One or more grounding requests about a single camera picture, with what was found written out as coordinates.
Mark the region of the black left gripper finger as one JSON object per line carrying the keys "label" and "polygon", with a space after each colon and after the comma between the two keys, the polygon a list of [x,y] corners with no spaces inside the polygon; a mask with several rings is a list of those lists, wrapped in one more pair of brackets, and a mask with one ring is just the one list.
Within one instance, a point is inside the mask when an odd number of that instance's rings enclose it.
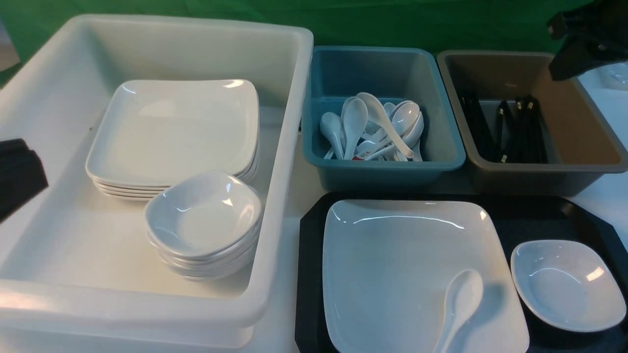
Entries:
{"label": "black left gripper finger", "polygon": [[0,221],[48,187],[43,163],[24,139],[0,143]]}

